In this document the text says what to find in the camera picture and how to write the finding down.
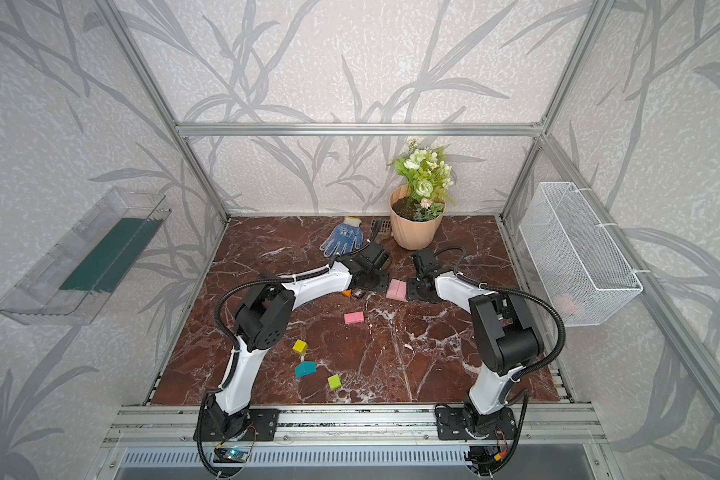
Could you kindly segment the clear plastic wall shelf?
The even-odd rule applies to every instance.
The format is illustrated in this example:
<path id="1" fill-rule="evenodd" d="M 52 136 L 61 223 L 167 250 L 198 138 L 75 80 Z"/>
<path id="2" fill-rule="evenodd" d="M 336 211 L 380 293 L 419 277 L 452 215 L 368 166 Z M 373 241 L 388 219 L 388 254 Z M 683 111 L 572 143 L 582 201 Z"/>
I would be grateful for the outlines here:
<path id="1" fill-rule="evenodd" d="M 111 188 L 1 299 L 22 325 L 92 323 L 171 214 L 166 196 Z"/>

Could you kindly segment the brown slotted plastic scoop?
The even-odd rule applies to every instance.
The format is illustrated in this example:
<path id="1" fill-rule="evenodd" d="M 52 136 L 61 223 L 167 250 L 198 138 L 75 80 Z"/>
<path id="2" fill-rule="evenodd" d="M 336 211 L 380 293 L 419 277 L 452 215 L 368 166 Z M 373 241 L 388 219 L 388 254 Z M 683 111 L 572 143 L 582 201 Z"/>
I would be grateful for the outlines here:
<path id="1" fill-rule="evenodd" d="M 389 238 L 391 232 L 391 222 L 387 218 L 375 218 L 371 223 L 371 234 L 377 238 Z"/>

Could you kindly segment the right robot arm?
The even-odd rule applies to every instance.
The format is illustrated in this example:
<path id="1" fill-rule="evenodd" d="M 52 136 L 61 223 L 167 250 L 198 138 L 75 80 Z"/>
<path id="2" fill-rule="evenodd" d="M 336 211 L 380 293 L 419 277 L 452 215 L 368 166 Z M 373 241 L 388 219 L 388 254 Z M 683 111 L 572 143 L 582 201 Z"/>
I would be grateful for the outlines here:
<path id="1" fill-rule="evenodd" d="M 514 417 L 511 390 L 523 377 L 545 368 L 560 355 L 566 341 L 562 316 L 533 294 L 490 286 L 456 268 L 442 268 L 437 253 L 430 249 L 413 253 L 412 261 L 415 277 L 407 281 L 406 299 L 431 304 L 447 301 L 469 313 L 481 359 L 480 372 L 463 405 L 435 406 L 438 438 L 516 438 L 521 422 Z M 557 328 L 555 345 L 547 354 L 542 353 L 543 339 L 531 304 L 546 310 Z"/>

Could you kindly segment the yellow cube block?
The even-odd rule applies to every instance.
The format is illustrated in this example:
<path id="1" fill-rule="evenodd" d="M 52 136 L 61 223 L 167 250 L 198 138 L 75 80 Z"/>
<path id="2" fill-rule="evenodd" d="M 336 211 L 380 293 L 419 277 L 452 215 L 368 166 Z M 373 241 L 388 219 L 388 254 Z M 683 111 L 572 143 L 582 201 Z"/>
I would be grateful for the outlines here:
<path id="1" fill-rule="evenodd" d="M 304 355 L 307 351 L 308 345 L 305 341 L 297 340 L 292 347 L 292 350 L 298 355 Z"/>

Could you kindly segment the blue dotted work glove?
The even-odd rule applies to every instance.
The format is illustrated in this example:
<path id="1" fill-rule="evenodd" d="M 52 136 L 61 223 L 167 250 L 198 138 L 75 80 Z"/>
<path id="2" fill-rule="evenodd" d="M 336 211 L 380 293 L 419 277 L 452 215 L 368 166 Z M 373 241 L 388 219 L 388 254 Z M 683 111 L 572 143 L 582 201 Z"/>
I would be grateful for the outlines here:
<path id="1" fill-rule="evenodd" d="M 320 245 L 325 257 L 343 255 L 359 249 L 363 244 L 363 232 L 359 217 L 346 216 L 329 237 Z"/>

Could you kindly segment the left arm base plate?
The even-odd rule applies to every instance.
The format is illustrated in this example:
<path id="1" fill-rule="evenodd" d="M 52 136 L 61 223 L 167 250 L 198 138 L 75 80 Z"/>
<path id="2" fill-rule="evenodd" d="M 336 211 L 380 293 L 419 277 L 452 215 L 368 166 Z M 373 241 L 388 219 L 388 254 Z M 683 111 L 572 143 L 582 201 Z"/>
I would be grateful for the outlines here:
<path id="1" fill-rule="evenodd" d="M 192 439 L 195 442 L 264 441 L 274 439 L 278 409 L 243 409 L 227 414 L 214 407 L 204 408 L 198 416 Z"/>

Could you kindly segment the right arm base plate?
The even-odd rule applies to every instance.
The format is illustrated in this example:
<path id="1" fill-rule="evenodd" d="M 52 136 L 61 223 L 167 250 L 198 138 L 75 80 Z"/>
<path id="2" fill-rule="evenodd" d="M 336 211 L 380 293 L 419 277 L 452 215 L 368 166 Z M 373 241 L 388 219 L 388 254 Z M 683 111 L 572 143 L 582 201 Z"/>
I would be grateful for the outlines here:
<path id="1" fill-rule="evenodd" d="M 513 440 L 517 421 L 510 407 L 482 415 L 470 405 L 436 404 L 434 415 L 440 440 Z"/>

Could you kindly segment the green circuit board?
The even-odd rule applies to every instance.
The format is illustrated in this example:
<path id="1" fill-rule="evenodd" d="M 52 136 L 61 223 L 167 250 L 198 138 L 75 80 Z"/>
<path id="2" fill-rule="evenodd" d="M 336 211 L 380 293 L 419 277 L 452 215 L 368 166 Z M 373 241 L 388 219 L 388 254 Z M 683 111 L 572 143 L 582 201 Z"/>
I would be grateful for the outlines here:
<path id="1" fill-rule="evenodd" d="M 250 450 L 239 447 L 217 446 L 214 449 L 215 461 L 217 463 L 246 463 L 250 457 Z"/>

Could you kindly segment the pink long block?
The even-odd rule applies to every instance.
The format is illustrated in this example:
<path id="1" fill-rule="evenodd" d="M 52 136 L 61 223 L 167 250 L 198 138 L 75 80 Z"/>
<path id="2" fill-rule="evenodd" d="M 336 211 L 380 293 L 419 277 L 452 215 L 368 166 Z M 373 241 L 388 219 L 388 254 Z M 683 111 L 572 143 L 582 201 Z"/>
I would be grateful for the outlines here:
<path id="1" fill-rule="evenodd" d="M 396 290 L 395 290 L 395 299 L 398 301 L 407 301 L 407 283 L 404 281 L 397 280 L 396 283 Z"/>

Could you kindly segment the green cube block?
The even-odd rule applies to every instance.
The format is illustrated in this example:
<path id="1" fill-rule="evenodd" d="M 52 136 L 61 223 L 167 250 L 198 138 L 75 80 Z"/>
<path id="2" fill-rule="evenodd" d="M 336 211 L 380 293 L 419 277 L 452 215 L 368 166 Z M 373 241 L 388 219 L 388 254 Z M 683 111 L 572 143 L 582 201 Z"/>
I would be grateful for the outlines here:
<path id="1" fill-rule="evenodd" d="M 328 386 L 331 390 L 337 390 L 342 387 L 342 381 L 338 374 L 330 376 L 328 379 Z"/>

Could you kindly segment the flower pot with plant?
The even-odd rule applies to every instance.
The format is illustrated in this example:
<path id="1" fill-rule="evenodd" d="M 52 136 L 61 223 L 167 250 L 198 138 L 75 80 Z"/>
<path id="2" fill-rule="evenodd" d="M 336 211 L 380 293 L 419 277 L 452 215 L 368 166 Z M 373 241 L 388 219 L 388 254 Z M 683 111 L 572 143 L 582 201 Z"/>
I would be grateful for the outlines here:
<path id="1" fill-rule="evenodd" d="M 406 250 L 421 250 L 434 239 L 454 184 L 443 146 L 421 146 L 411 140 L 391 166 L 404 181 L 390 195 L 392 234 Z"/>

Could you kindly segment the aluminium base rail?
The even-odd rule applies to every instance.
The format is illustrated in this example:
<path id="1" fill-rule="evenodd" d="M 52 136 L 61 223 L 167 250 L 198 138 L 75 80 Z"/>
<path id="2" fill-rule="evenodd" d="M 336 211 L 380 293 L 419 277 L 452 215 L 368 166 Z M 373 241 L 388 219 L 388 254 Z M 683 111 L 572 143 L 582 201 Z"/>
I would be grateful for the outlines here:
<path id="1" fill-rule="evenodd" d="M 277 429 L 265 446 L 435 445 L 431 404 L 279 406 Z M 192 446 L 195 407 L 123 407 L 102 445 Z M 606 434 L 588 403 L 531 403 L 520 436 L 524 444 L 605 443 Z"/>

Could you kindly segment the pink object in basket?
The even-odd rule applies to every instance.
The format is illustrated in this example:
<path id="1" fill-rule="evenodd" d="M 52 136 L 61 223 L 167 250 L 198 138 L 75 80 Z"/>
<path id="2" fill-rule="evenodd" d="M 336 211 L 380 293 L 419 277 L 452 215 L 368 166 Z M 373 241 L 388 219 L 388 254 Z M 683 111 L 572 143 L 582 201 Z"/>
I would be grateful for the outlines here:
<path id="1" fill-rule="evenodd" d="M 561 315 L 568 317 L 575 317 L 583 307 L 581 302 L 568 293 L 555 296 L 553 298 L 553 305 Z"/>

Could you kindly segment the teal block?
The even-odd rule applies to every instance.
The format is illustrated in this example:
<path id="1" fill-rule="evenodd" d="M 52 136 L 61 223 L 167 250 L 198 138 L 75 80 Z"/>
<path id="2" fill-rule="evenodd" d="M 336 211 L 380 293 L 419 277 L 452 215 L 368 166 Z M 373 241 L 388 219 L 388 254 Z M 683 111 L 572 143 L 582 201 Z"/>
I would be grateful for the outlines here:
<path id="1" fill-rule="evenodd" d="M 317 365 L 313 361 L 303 361 L 294 368 L 294 373 L 297 378 L 303 378 L 316 372 Z"/>

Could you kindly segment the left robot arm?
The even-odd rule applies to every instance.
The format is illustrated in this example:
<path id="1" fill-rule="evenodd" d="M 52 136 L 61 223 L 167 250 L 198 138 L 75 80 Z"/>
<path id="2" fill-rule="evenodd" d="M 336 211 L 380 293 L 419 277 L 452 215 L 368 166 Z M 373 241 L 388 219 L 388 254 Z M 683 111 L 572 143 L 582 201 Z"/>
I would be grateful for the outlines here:
<path id="1" fill-rule="evenodd" d="M 332 255 L 323 267 L 283 276 L 261 273 L 222 295 L 213 319 L 232 341 L 232 350 L 220 385 L 204 393 L 193 435 L 197 445 L 237 440 L 254 423 L 254 381 L 267 352 L 284 336 L 295 309 L 353 288 L 382 291 L 389 286 L 389 272 L 383 268 L 389 253 L 376 242 L 380 231 L 377 221 L 367 243 L 350 253 Z"/>

